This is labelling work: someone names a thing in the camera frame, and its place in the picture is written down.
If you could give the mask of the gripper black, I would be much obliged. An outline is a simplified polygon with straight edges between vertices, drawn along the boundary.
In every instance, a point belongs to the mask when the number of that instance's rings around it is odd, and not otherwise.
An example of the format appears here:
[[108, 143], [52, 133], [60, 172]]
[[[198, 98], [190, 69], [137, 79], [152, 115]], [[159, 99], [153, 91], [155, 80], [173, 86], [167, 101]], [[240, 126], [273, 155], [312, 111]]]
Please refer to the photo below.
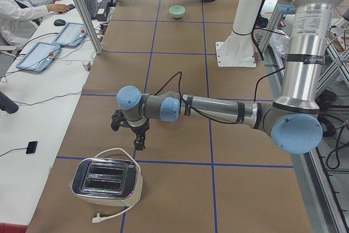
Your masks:
[[120, 127], [129, 128], [136, 134], [134, 147], [137, 151], [143, 151], [145, 149], [145, 133], [149, 130], [149, 119], [140, 118], [137, 121], [131, 121], [126, 119], [122, 110], [116, 110], [111, 116], [111, 129], [116, 132]]

